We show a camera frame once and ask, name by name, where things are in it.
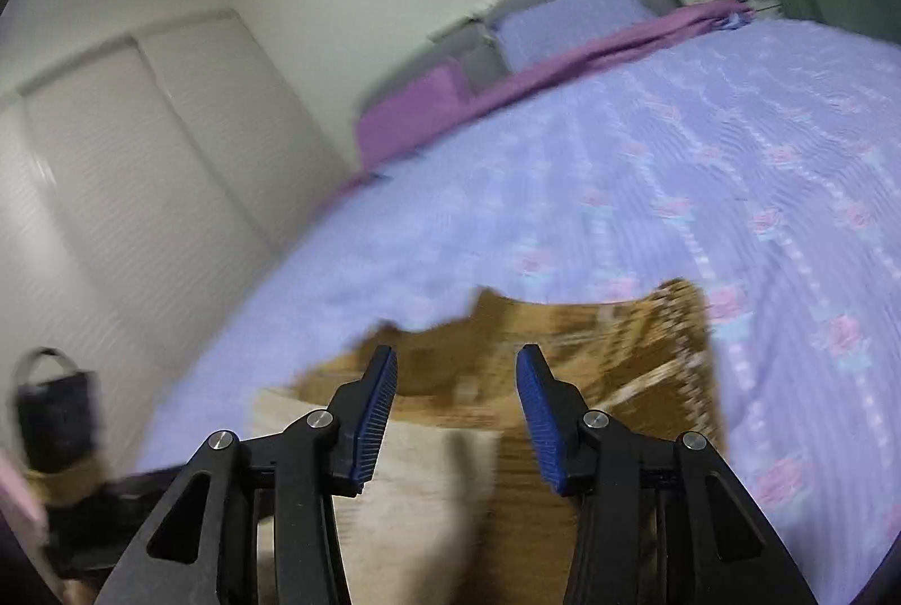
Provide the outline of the grey upholstered headboard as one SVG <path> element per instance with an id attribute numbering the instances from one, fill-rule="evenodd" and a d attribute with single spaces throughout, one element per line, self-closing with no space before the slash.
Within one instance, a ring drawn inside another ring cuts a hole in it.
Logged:
<path id="1" fill-rule="evenodd" d="M 464 83 L 474 94 L 488 90 L 510 74 L 496 43 L 495 27 L 501 19 L 521 10 L 542 6 L 553 0 L 499 0 L 482 15 L 464 16 L 456 24 L 438 33 L 432 41 L 421 45 L 405 62 L 384 75 L 358 100 L 359 114 L 405 90 L 431 69 L 444 62 L 455 62 L 463 69 Z M 642 0 L 655 15 L 669 15 L 684 6 L 683 0 Z"/>

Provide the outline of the purple folded bed sheet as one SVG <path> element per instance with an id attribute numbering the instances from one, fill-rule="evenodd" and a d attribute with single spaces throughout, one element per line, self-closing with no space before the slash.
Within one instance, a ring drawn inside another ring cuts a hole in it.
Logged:
<path id="1" fill-rule="evenodd" d="M 652 21 L 634 25 L 628 30 L 612 34 L 605 39 L 597 39 L 574 48 L 568 53 L 552 57 L 542 64 L 534 65 L 519 73 L 510 73 L 506 79 L 495 83 L 488 90 L 474 94 L 463 114 L 453 120 L 441 134 L 425 144 L 420 144 L 405 155 L 384 161 L 379 166 L 365 170 L 360 163 L 359 172 L 348 179 L 327 201 L 336 204 L 353 190 L 373 181 L 377 170 L 396 159 L 406 158 L 421 147 L 429 146 L 470 121 L 480 120 L 493 114 L 495 110 L 516 105 L 522 100 L 530 99 L 539 92 L 551 90 L 561 84 L 582 79 L 587 75 L 603 73 L 616 66 L 629 64 L 643 59 L 655 51 L 675 47 L 718 30 L 729 30 L 744 27 L 753 19 L 753 9 L 743 0 L 716 0 L 684 6 L 671 11 L 669 15 L 655 17 Z"/>

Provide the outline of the brown cream plaid knit sweater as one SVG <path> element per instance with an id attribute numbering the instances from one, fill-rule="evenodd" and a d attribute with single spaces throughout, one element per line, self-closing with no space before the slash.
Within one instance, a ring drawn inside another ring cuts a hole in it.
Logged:
<path id="1" fill-rule="evenodd" d="M 253 401 L 253 435 L 322 407 L 379 346 L 399 388 L 376 473 L 336 501 L 357 603 L 558 603 L 576 509 L 542 480 L 516 393 L 515 359 L 538 344 L 554 375 L 631 430 L 718 437 L 706 300 L 675 278 L 641 299 L 534 304 L 483 291 L 459 320 L 382 326 L 356 349 Z"/>

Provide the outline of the lavender striped pillow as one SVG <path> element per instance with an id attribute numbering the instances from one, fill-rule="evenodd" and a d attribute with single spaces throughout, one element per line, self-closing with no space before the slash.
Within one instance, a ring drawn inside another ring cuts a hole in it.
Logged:
<path id="1" fill-rule="evenodd" d="M 504 64 L 519 73 L 657 17 L 643 0 L 549 0 L 493 26 Z"/>

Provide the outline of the white sliding wardrobe doors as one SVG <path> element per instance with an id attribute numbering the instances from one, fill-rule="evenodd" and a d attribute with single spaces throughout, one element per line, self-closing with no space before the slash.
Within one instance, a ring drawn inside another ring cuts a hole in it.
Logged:
<path id="1" fill-rule="evenodd" d="M 122 34 L 2 98 L 2 364 L 99 381 L 113 469 L 334 190 L 344 158 L 234 11 Z"/>

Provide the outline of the lavender floral bedspread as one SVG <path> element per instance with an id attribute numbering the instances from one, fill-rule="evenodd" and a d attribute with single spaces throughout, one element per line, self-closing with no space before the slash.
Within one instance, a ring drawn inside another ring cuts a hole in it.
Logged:
<path id="1" fill-rule="evenodd" d="M 823 603 L 899 532 L 899 49 L 765 19 L 545 91 L 325 213 L 157 408 L 137 463 L 384 321 L 696 283 L 731 466 Z"/>

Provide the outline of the purple pillow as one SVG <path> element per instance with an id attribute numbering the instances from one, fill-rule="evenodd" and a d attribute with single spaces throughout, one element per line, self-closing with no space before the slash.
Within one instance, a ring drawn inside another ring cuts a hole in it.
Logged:
<path id="1" fill-rule="evenodd" d="M 365 170 L 405 155 L 463 114 L 472 91 L 457 60 L 444 60 L 363 112 L 356 129 Z"/>

